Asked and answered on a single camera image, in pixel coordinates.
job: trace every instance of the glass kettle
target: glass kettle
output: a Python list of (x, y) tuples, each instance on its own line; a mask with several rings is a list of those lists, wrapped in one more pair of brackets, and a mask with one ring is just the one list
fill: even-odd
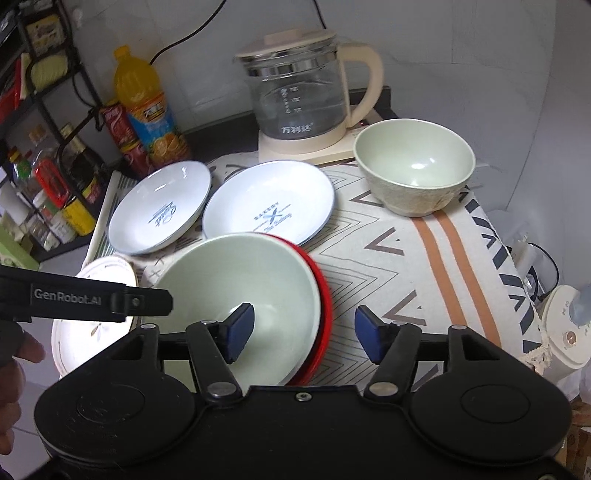
[[(266, 35), (236, 54), (248, 75), (256, 120), (272, 150), (307, 153), (338, 142), (374, 107), (384, 85), (379, 54), (337, 44), (331, 30)], [(343, 62), (369, 67), (369, 85), (351, 111)]]

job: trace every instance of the red can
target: red can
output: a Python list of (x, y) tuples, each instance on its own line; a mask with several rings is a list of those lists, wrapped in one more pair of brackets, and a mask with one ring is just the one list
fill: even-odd
[(124, 145), (121, 147), (121, 152), (129, 166), (141, 179), (146, 178), (155, 170), (152, 162), (150, 162), (148, 153), (139, 140), (136, 140), (132, 144)]
[(125, 113), (125, 107), (117, 100), (108, 102), (106, 107), (100, 109), (100, 112), (103, 114), (113, 140), (120, 149), (138, 141), (138, 136)]

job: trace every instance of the red lid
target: red lid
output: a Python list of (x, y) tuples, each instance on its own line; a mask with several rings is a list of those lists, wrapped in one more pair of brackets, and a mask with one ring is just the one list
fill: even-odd
[(56, 165), (49, 158), (38, 159), (33, 174), (55, 206), (60, 210), (64, 208), (70, 197), (70, 189)]

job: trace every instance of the human hand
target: human hand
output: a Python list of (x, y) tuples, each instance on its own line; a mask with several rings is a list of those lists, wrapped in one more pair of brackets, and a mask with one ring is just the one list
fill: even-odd
[[(45, 358), (45, 350), (33, 336), (25, 333), (24, 341), (16, 356), (35, 364)], [(12, 426), (21, 418), (21, 407), (18, 399), (25, 386), (25, 372), (13, 358), (0, 368), (0, 454), (12, 452), (14, 432)]]

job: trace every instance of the kettle handle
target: kettle handle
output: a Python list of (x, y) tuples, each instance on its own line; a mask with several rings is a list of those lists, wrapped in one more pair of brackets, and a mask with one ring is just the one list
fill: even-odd
[[(365, 43), (346, 43), (339, 45), (337, 58), (340, 61), (341, 77), (343, 79), (343, 88), (347, 103), (345, 126), (350, 128), (363, 120), (363, 117), (371, 111), (375, 102), (378, 101), (382, 93), (382, 87), (384, 86), (384, 64), (379, 53)], [(346, 61), (362, 61), (369, 67), (369, 85), (367, 91), (359, 105), (353, 111), (351, 111), (349, 105), (349, 89), (345, 75)]]

